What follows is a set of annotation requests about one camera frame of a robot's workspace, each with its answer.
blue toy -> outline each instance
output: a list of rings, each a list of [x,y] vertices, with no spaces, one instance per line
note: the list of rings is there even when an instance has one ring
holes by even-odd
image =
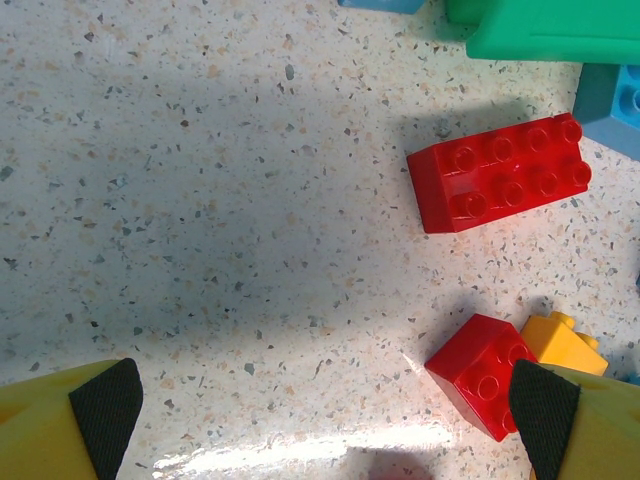
[[[631,375],[629,375],[629,380],[627,380],[627,383],[638,385],[640,387],[640,375],[638,375],[637,373],[632,373]]]
[[[343,7],[366,8],[383,12],[414,14],[425,0],[338,0]]]
[[[585,137],[640,160],[640,66],[585,64],[573,115]]]

speckled floor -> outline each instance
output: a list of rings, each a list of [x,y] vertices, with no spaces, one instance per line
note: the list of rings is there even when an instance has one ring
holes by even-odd
[[[445,236],[406,168],[570,110],[579,65],[467,59],[439,2],[0,8],[0,381],[134,358],[119,478],[527,478],[421,368],[476,311],[631,368],[640,163],[584,140],[588,193]]]

